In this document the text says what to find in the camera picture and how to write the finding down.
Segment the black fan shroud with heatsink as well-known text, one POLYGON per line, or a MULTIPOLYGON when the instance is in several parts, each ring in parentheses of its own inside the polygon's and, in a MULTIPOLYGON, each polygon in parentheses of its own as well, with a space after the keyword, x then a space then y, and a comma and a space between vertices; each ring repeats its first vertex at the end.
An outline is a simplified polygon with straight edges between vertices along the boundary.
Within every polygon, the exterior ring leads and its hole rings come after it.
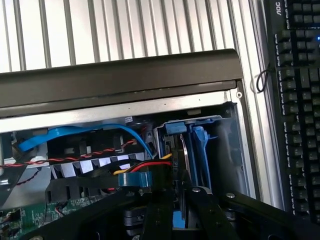
POLYGON ((66 202, 92 197, 115 189, 94 187, 88 178, 111 176, 115 171, 127 169, 149 154, 138 140, 122 129, 94 130, 61 136, 47 142, 47 156, 51 179, 45 190, 47 203, 66 202), (77 181, 84 177, 84 184, 77 181))

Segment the black AOC keyboard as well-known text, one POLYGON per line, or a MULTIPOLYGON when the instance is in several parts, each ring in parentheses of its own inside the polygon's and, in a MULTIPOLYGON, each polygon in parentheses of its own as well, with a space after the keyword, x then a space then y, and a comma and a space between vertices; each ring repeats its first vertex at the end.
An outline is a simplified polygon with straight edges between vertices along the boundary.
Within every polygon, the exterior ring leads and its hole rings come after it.
POLYGON ((285 207, 320 225, 320 0, 265 0, 285 207))

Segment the dark grey PC case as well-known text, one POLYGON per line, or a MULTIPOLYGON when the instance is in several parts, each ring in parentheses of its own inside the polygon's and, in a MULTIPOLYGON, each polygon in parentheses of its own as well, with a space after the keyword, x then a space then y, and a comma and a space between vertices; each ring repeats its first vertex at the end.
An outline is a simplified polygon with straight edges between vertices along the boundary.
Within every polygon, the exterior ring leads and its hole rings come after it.
MULTIPOLYGON (((142 144, 149 159, 109 176, 88 178, 99 189, 106 189, 111 186, 111 179, 115 180, 116 188, 95 196, 105 198, 122 188, 138 188, 141 194, 171 190, 171 240, 208 240, 195 213, 189 209, 186 189, 200 187, 217 197, 240 192, 218 194, 191 181, 173 180, 172 151, 160 155, 152 118, 160 113, 236 104, 242 142, 247 149, 245 169, 250 194, 243 195, 258 200, 243 78, 234 49, 1 73, 0 138, 10 133, 15 135, 16 142, 8 148, 14 163, 3 165, 8 182, 0 186, 0 206, 26 168, 49 165, 48 141, 121 129, 142 144), (119 186, 119 174, 134 172, 152 172, 152 186, 119 186)), ((146 209, 142 205, 124 213, 124 224, 133 239, 139 238, 137 233, 143 227, 146 209)))

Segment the blue disk carrier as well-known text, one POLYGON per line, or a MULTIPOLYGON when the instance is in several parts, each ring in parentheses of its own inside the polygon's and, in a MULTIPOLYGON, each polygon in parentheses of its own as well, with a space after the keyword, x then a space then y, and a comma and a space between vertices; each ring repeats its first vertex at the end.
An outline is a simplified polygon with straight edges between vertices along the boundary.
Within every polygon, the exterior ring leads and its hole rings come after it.
POLYGON ((194 182, 198 186, 212 188, 207 145, 210 140, 217 138, 216 135, 209 134, 203 126, 196 125, 191 127, 192 168, 194 170, 194 182))

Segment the hard disk with silver plate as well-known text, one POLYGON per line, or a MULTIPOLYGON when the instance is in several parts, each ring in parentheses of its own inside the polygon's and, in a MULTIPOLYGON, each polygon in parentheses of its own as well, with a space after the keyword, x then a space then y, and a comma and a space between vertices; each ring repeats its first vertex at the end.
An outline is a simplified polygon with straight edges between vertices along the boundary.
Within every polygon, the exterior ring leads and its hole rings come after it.
POLYGON ((174 147, 172 148, 172 175, 173 180, 190 184, 190 175, 187 170, 185 152, 179 134, 173 135, 174 147))

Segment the blue plastic clip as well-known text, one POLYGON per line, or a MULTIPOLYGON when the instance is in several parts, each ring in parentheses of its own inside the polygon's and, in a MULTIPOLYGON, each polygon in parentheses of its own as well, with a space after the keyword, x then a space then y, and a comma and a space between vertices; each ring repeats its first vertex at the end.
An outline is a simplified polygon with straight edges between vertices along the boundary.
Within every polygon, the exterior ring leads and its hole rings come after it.
POLYGON ((146 188, 153 185, 152 172, 126 172, 118 175, 119 187, 146 188))

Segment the blue drive caddy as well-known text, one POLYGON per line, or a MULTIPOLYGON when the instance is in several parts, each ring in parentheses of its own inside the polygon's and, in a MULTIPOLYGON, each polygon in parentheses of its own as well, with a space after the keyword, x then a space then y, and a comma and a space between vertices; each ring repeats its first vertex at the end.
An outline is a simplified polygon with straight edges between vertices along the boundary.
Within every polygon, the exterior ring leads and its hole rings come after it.
POLYGON ((235 103, 158 113, 152 117, 152 123, 161 156, 172 151, 173 135, 180 135, 186 167, 194 186, 200 185, 194 182, 191 128, 202 126, 209 134, 217 136, 206 147, 211 177, 210 190, 217 194, 236 191, 250 195, 245 160, 248 151, 243 143, 235 103))

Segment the green motherboard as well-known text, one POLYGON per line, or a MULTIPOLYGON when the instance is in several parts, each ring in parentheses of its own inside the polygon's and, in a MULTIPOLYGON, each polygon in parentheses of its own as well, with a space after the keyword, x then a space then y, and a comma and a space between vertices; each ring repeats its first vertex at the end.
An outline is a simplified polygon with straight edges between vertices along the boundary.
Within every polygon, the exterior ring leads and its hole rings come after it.
POLYGON ((26 207, 0 210, 0 231, 18 229, 22 234, 37 229, 87 207, 103 198, 102 195, 69 200, 64 203, 39 203, 26 207))

